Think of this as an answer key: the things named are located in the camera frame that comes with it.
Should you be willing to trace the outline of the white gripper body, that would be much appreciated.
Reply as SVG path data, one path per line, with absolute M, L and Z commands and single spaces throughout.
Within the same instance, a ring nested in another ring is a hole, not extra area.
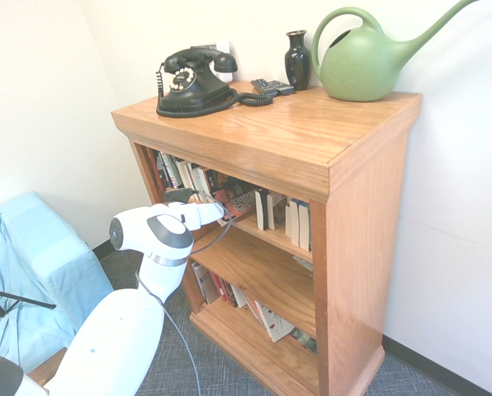
M 182 214 L 188 229 L 200 229 L 203 225 L 222 219 L 225 211 L 216 203 L 188 203 L 182 206 Z

